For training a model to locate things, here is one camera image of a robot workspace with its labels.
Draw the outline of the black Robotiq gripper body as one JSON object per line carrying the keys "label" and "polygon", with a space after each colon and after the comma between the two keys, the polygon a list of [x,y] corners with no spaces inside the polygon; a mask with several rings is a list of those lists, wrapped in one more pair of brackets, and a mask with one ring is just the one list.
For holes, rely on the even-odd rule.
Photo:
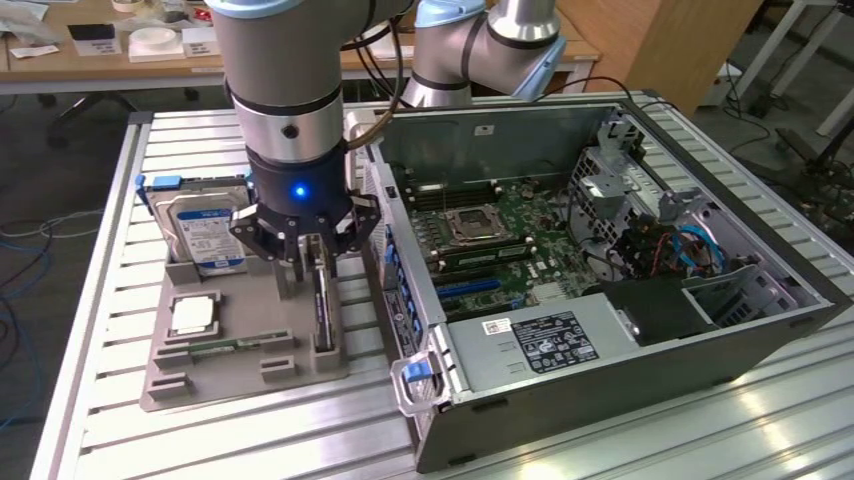
{"label": "black Robotiq gripper body", "polygon": [[283,260],[299,257],[299,238],[310,234],[321,236],[333,254],[351,248],[354,226],[338,229],[354,208],[346,182],[346,153],[347,144],[341,142],[315,160],[283,163],[247,151],[258,216],[270,225],[273,237],[283,242],[278,254]]}

